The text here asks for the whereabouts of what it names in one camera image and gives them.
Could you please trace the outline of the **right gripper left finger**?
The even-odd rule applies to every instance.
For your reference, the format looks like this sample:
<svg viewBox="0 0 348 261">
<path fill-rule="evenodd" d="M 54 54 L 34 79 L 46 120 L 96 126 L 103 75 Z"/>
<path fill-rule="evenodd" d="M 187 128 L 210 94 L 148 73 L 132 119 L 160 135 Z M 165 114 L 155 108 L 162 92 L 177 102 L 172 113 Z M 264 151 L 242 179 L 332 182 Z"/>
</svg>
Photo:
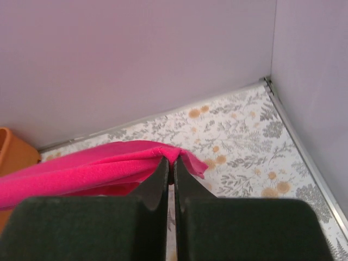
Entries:
<svg viewBox="0 0 348 261">
<path fill-rule="evenodd" d="M 127 196 L 32 197 L 1 234 L 1 260 L 165 260 L 169 161 Z"/>
</svg>

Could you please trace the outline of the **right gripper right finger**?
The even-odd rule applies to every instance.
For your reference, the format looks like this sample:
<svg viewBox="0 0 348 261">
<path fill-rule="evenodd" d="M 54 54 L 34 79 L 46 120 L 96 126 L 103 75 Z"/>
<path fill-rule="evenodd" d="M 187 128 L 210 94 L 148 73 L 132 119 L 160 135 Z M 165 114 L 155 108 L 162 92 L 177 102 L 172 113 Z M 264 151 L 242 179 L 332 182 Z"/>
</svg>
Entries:
<svg viewBox="0 0 348 261">
<path fill-rule="evenodd" d="M 332 260 L 314 210 L 291 198 L 219 198 L 173 167 L 178 260 Z"/>
</svg>

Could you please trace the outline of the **magenta t shirt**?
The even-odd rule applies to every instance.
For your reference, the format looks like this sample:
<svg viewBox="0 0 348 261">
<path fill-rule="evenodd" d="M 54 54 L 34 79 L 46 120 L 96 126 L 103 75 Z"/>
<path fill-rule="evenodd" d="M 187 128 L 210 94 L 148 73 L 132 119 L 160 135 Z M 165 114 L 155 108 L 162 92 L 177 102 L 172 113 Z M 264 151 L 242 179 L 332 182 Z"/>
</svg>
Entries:
<svg viewBox="0 0 348 261">
<path fill-rule="evenodd" d="M 190 174 L 204 177 L 207 164 L 193 153 L 154 141 L 118 141 L 72 153 L 1 178 L 1 209 L 36 196 L 118 195 L 148 178 L 162 158 L 182 158 Z"/>
</svg>

